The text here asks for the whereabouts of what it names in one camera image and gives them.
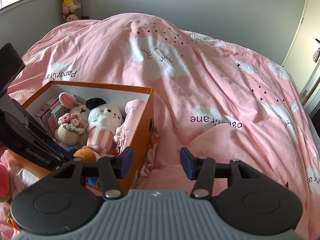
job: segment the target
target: door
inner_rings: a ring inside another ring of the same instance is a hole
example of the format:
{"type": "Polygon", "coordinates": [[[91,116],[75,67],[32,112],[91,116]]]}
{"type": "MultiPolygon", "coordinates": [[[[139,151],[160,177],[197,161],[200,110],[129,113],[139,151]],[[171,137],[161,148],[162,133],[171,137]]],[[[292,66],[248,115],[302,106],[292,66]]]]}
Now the door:
{"type": "Polygon", "coordinates": [[[317,79],[320,76],[318,62],[313,61],[313,54],[320,47],[320,0],[306,0],[302,20],[288,54],[284,68],[295,81],[303,104],[310,101],[311,94],[319,89],[317,79]]]}

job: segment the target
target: plush toy column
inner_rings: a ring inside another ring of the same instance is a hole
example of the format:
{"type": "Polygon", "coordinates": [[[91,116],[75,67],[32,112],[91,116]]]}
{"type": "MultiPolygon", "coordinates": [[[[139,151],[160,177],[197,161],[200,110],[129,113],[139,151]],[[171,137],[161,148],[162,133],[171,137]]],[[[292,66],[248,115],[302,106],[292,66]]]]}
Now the plush toy column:
{"type": "Polygon", "coordinates": [[[81,19],[81,0],[62,0],[62,12],[65,22],[81,19]]]}

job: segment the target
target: door frame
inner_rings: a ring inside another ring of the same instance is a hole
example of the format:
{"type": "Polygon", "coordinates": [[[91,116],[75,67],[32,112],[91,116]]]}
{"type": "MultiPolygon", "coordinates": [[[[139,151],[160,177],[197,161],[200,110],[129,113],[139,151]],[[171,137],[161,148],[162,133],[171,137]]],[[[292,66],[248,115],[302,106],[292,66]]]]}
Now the door frame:
{"type": "Polygon", "coordinates": [[[293,48],[293,46],[294,46],[294,44],[295,44],[295,42],[296,42],[296,40],[297,40],[297,36],[298,36],[298,34],[299,34],[299,31],[300,31],[300,28],[301,28],[301,25],[302,25],[304,16],[305,16],[305,14],[306,14],[308,1],[309,1],[309,0],[305,0],[305,2],[304,2],[304,7],[303,7],[303,10],[302,10],[302,15],[301,15],[301,18],[300,18],[300,22],[299,22],[297,31],[296,31],[296,33],[295,33],[295,35],[294,35],[294,37],[293,37],[293,40],[292,40],[292,43],[291,43],[291,45],[290,45],[290,47],[289,47],[289,50],[288,50],[288,52],[287,52],[287,55],[285,56],[285,58],[284,58],[284,60],[283,60],[283,62],[282,62],[282,67],[283,67],[284,64],[287,62],[287,59],[288,59],[288,57],[289,57],[289,55],[290,55],[290,53],[291,53],[291,51],[292,51],[292,48],[293,48]]]}

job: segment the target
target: pink plush strawberry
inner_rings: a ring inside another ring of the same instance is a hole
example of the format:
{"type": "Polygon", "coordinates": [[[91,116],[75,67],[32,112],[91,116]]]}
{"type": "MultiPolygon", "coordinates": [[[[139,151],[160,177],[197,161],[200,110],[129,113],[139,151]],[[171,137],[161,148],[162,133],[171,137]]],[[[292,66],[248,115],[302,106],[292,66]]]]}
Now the pink plush strawberry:
{"type": "Polygon", "coordinates": [[[0,163],[0,202],[8,201],[13,190],[13,178],[10,176],[6,166],[0,163]]]}

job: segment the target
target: cardboard box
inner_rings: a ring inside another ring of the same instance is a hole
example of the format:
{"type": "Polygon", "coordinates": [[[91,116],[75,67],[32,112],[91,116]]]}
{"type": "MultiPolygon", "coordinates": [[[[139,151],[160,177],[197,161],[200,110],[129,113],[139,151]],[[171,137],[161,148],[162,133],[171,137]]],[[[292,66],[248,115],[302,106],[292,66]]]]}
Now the cardboard box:
{"type": "MultiPolygon", "coordinates": [[[[126,117],[125,106],[127,102],[135,99],[146,102],[145,109],[130,144],[134,152],[131,168],[124,179],[118,180],[123,193],[126,195],[129,189],[135,186],[137,174],[139,174],[140,169],[143,166],[150,138],[153,133],[153,89],[114,84],[49,81],[22,106],[34,116],[41,106],[53,96],[58,96],[61,92],[77,95],[77,100],[80,103],[85,103],[89,98],[103,98],[108,104],[117,106],[120,109],[123,119],[126,117]]],[[[22,167],[36,177],[41,179],[49,173],[48,170],[33,164],[16,153],[11,152],[11,154],[22,167]]]]}

